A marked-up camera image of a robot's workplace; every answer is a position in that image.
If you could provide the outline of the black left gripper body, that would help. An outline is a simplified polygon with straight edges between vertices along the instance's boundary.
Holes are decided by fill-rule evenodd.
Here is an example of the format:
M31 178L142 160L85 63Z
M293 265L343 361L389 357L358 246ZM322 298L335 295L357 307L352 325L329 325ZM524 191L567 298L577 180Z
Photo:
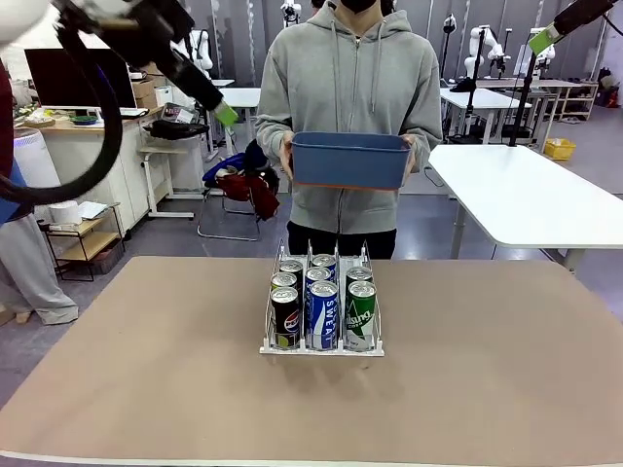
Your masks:
M131 66L181 66L187 58L171 44L183 41L194 25L179 0L137 0L104 21L104 42Z

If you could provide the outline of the blue plastic bin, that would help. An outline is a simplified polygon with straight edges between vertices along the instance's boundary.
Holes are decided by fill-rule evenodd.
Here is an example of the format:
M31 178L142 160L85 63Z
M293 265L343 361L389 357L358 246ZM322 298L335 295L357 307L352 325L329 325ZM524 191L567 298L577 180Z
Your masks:
M306 131L292 141L294 181L344 189L401 187L410 149L396 135Z

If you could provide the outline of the grey hoodie person right forearm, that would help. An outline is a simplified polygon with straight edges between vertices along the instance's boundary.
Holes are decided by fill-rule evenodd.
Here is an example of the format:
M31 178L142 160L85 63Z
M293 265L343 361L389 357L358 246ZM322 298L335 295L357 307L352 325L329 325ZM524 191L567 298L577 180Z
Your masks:
M281 160L293 137L291 117L286 114L260 113L256 121L256 139L267 158L274 163Z

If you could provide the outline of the grey hoodie person left hand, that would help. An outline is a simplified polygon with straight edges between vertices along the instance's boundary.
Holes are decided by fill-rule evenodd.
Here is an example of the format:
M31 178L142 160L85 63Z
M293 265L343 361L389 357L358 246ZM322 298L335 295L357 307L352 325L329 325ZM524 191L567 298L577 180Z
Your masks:
M409 177L416 169L416 165L418 162L417 139L416 136L413 134L403 134L401 138L403 139L405 144L409 146L410 149L409 157L405 166L405 176Z

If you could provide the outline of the clear tray with items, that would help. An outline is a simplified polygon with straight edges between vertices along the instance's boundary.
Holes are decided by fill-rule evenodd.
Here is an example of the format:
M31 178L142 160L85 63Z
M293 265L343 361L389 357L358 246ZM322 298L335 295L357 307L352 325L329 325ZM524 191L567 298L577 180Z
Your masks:
M194 108L167 102L163 108L161 119L177 124L195 124L198 121L198 113Z

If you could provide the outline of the low cardboard box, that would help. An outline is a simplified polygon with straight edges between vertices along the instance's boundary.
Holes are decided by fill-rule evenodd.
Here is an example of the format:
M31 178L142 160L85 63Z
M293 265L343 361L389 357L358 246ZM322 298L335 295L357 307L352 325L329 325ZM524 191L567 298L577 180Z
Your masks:
M131 85L137 108L154 109L158 107L152 80L132 81Z

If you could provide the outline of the black bag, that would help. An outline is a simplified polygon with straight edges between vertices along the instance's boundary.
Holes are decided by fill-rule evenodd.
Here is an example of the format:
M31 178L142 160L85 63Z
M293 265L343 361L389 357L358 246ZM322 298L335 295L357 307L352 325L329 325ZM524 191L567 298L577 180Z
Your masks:
M154 138L174 141L188 139L208 132L209 127L199 124L183 124L156 120L145 126L144 129Z

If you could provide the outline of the black office chair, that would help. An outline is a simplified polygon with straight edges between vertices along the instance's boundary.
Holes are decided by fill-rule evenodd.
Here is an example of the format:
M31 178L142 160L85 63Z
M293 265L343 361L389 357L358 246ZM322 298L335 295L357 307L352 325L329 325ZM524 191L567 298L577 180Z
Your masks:
M245 166L244 170L239 172L240 174L260 172L269 168L274 170L271 167L269 159L266 157L263 150L260 148L258 142L255 139L253 139L240 153L245 153ZM220 199L220 206L221 210L223 211L223 218L225 218L227 215L238 217L243 216L245 218L250 218L252 221L252 225L255 229L255 234L253 236L226 235L220 233L209 233L208 231L204 230L202 228L204 210L208 204L208 200L213 197L217 197ZM258 241L261 238L261 222L266 221L259 219L254 214L253 206L249 201L238 202L231 200L225 196L224 192L218 186L216 186L215 188L207 188L203 184L202 207L199 211L199 220L197 224L197 234L199 237L219 240L254 242Z

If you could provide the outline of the yellow plastic crate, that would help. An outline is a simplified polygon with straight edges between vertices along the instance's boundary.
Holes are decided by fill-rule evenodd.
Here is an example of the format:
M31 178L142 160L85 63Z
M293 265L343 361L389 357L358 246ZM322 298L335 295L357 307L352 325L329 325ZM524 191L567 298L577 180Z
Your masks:
M549 138L545 142L543 153L546 157L557 162L567 162L571 159L576 144L565 138Z

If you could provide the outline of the white side table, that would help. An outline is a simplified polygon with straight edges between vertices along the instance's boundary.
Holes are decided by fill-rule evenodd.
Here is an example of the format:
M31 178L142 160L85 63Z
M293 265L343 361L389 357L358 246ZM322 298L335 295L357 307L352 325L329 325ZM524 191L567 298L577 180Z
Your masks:
M156 200L156 190L153 184L152 174L151 174L151 164L150 160L153 156L161 155L165 157L164 162L164 181L166 184L167 192L164 195L166 199L193 199L190 195L176 195L173 191L172 186L172 176L170 173L170 156L186 156L189 152L185 149L171 147L171 146L162 146L162 145L152 145L145 144L139 149L139 153L142 157L142 167L145 172L145 178L147 183L147 199L149 205L149 212L147 216L149 219L187 219L189 221L193 221L195 219L195 213L191 211L160 211L158 209L158 201Z

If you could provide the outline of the black computer monitor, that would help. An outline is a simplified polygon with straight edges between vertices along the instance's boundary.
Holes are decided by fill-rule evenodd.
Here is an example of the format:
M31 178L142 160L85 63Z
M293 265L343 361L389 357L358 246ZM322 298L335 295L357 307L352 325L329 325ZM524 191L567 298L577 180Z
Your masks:
M87 79L63 49L26 49L34 87L46 107L98 107ZM135 108L126 63L110 49L89 49L116 94L122 108Z

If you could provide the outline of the white cabinet desk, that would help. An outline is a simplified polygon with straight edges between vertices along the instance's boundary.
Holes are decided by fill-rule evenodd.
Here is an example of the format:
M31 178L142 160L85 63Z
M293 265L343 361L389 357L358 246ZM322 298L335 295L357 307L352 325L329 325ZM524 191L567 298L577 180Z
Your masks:
M140 119L124 121L122 146L115 165L94 189L77 198L79 202L115 204L123 233L131 230L149 212L140 149L145 144L143 128L157 119L159 113L159 109L154 109ZM86 171L103 141L102 128L78 128L67 120L44 127L41 132L61 183L67 183Z

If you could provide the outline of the white paper stack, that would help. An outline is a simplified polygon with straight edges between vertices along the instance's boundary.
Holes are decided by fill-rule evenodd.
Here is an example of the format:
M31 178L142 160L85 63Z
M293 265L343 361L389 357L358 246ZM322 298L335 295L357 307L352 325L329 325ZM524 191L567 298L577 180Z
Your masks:
M78 205L80 217L85 220L94 220L98 218L108 208L108 204L95 201L83 201Z

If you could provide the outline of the white air purifier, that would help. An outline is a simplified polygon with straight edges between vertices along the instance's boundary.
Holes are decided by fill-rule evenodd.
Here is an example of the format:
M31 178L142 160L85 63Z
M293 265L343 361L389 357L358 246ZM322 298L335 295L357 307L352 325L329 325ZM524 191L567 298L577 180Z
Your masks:
M44 136L38 129L17 128L14 131L14 157L28 187L60 185Z

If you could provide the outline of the person in grey trousers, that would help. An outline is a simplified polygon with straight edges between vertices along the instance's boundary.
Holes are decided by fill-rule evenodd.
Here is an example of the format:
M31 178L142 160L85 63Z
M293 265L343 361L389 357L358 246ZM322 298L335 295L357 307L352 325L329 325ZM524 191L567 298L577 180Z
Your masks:
M0 61L0 176L17 182L12 107L9 75ZM76 320L79 307L58 285L34 206L0 196L0 222L0 305L13 312L18 322L25 322L32 312L47 326Z

